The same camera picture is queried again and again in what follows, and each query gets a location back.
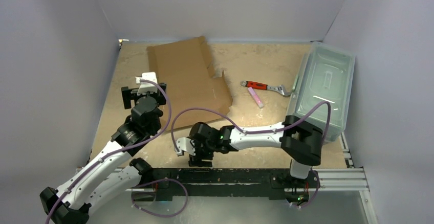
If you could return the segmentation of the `brown cardboard box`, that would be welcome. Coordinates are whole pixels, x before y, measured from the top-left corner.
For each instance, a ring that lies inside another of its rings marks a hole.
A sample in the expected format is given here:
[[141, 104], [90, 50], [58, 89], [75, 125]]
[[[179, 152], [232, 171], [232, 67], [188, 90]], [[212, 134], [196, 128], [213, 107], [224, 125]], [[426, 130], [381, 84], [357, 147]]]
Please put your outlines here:
[[167, 85], [162, 124], [178, 116], [174, 128], [210, 122], [227, 115], [233, 98], [223, 71], [216, 72], [210, 47], [204, 36], [147, 47], [149, 70]]

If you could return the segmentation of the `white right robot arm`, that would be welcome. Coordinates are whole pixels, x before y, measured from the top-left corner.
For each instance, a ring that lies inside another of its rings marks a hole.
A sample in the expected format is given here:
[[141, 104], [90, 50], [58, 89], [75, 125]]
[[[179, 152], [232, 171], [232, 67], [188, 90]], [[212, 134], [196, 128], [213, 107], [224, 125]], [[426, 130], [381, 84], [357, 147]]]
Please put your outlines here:
[[238, 128], [234, 125], [213, 128], [196, 123], [185, 138], [177, 140], [182, 153], [188, 153], [190, 167], [212, 167], [214, 153], [227, 154], [250, 148], [280, 148], [292, 158], [287, 173], [295, 187], [307, 181], [309, 171], [321, 163], [323, 130], [290, 115], [283, 122], [262, 127]]

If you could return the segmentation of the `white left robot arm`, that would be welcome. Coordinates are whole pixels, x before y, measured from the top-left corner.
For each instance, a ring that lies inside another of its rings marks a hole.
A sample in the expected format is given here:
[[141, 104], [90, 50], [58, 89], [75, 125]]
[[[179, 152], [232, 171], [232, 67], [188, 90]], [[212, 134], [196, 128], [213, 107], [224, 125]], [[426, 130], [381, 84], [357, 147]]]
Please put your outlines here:
[[134, 155], [156, 139], [167, 126], [161, 125], [159, 106], [169, 104], [166, 83], [148, 81], [145, 92], [122, 89], [125, 107], [131, 110], [105, 147], [62, 185], [46, 187], [39, 195], [46, 223], [87, 223], [91, 215], [119, 193], [138, 185], [148, 187], [152, 167]]

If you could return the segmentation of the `pink marker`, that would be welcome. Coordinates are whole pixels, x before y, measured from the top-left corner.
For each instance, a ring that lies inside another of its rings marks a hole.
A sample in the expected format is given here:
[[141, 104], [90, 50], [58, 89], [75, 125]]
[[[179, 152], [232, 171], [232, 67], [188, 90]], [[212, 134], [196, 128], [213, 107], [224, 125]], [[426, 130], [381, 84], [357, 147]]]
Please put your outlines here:
[[263, 108], [264, 104], [262, 103], [261, 99], [259, 98], [259, 96], [255, 92], [255, 90], [252, 87], [249, 87], [247, 90], [248, 90], [249, 94], [251, 95], [252, 99], [255, 101], [256, 105], [259, 108]]

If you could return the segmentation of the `clear plastic storage bin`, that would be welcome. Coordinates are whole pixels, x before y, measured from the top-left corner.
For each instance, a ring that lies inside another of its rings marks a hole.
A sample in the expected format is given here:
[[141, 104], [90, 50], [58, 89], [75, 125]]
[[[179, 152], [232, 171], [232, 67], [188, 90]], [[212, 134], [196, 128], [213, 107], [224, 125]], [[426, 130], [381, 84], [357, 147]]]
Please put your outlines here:
[[287, 114], [300, 118], [319, 102], [329, 102], [331, 110], [322, 105], [306, 119], [324, 129], [327, 117], [330, 117], [326, 143], [336, 141], [345, 130], [355, 59], [353, 53], [314, 42], [303, 56], [297, 73]]

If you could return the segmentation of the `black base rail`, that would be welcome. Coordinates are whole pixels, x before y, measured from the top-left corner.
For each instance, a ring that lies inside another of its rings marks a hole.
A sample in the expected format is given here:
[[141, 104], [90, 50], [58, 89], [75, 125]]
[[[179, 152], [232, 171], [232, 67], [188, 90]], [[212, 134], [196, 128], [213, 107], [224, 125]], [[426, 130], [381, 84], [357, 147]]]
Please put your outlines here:
[[149, 189], [157, 201], [174, 196], [265, 197], [305, 202], [320, 186], [316, 171], [307, 179], [290, 176], [285, 168], [211, 169], [154, 168], [140, 176], [135, 189]]

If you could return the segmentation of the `red handled adjustable wrench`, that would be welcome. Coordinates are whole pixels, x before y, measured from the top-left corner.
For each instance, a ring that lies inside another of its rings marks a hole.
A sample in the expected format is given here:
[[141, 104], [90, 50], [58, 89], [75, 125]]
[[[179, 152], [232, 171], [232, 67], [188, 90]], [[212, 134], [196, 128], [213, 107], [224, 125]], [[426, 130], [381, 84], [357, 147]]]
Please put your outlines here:
[[284, 85], [270, 86], [270, 85], [267, 85], [264, 83], [255, 82], [255, 81], [246, 81], [246, 80], [241, 81], [240, 85], [244, 86], [244, 87], [251, 87], [253, 89], [258, 89], [258, 90], [274, 91], [274, 92], [277, 92], [284, 97], [291, 96], [292, 93], [295, 91], [295, 87], [292, 87], [291, 89], [286, 90]]

